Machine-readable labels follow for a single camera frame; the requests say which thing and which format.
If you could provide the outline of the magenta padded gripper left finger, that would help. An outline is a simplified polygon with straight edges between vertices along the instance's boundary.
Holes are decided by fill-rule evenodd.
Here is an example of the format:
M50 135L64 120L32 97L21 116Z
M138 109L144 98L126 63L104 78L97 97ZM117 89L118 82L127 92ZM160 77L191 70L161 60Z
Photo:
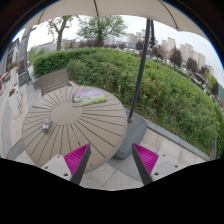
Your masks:
M85 144L65 156L55 155L42 169L79 185L90 154L90 144Z

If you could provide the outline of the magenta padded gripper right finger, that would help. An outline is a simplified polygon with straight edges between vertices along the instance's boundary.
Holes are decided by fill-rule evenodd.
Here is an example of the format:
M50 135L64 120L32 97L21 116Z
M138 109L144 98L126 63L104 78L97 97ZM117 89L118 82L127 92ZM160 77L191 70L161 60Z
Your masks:
M178 170L177 164L135 143L132 144L132 155L144 185L152 183L154 177L161 178Z

